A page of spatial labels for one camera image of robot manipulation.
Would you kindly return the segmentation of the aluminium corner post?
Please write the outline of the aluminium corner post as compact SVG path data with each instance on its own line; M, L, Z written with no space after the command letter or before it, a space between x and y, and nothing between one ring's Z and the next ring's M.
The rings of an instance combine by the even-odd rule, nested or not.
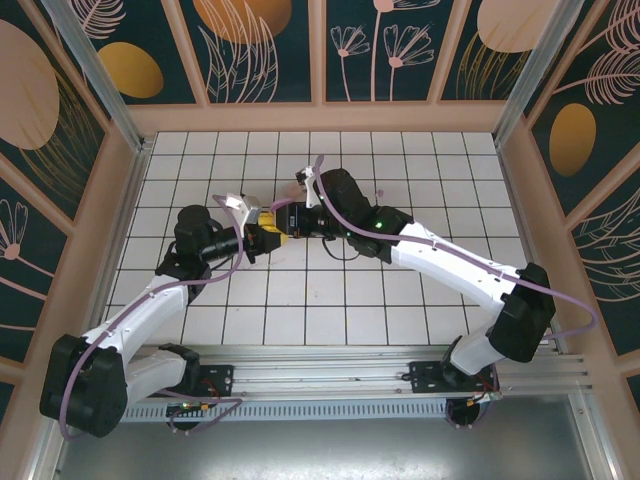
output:
M126 143L136 153L143 150L144 137L138 131L120 93L111 81L89 37L84 33L67 0L41 0L53 24L87 74L102 104L111 115Z
M518 124L524 108L578 19L584 1L557 0L494 129L493 138L497 151L502 150Z

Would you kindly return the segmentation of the grey metal sheet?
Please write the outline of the grey metal sheet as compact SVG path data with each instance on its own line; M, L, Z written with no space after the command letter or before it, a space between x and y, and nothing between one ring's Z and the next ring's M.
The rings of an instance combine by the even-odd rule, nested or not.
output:
M65 449L54 480L594 480L572 431L443 421L125 424Z

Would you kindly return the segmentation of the aluminium frame profile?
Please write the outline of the aluminium frame profile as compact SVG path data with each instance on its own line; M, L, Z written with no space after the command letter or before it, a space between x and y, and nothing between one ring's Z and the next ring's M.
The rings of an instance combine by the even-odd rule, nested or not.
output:
M587 398L572 393L569 401L592 480L611 480L606 452Z
M58 480L65 440L56 420L41 416L30 451L24 480Z

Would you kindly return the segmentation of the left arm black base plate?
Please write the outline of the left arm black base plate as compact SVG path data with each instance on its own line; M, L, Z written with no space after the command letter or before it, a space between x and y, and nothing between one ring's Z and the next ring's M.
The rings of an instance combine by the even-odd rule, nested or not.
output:
M166 390L191 397L230 397L233 382L233 365L205 364L188 367L181 382Z

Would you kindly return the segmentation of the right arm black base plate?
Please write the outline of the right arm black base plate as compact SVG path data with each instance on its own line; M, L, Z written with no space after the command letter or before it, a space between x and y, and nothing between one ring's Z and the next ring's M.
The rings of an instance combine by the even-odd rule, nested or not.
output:
M408 364L408 371L402 375L402 379L410 383L414 394L460 393L470 397L500 390L494 365L482 368L479 373L468 375L453 367L443 366L439 361L414 361Z

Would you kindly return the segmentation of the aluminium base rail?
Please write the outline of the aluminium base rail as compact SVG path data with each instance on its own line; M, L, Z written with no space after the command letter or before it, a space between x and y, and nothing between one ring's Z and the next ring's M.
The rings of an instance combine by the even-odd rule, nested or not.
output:
M158 347L145 346L137 359ZM387 398L414 394L402 379L414 361L439 361L442 347L428 346L212 346L191 349L200 365L234 366L231 396L249 399ZM493 364L502 395L565 394L591 386L578 355L539 349L529 363L502 360ZM464 394L417 393L430 397L468 397Z

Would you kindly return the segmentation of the aluminium side rail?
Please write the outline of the aluminium side rail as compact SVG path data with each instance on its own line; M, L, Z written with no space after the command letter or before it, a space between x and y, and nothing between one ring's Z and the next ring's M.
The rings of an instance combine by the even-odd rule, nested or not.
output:
M560 219L544 161L534 145L517 140L510 140L502 147L500 159L515 204L525 257L546 270L552 289L562 291L556 265L560 259Z
M102 322L152 150L153 138L144 137L140 149L132 157L80 332L99 326Z

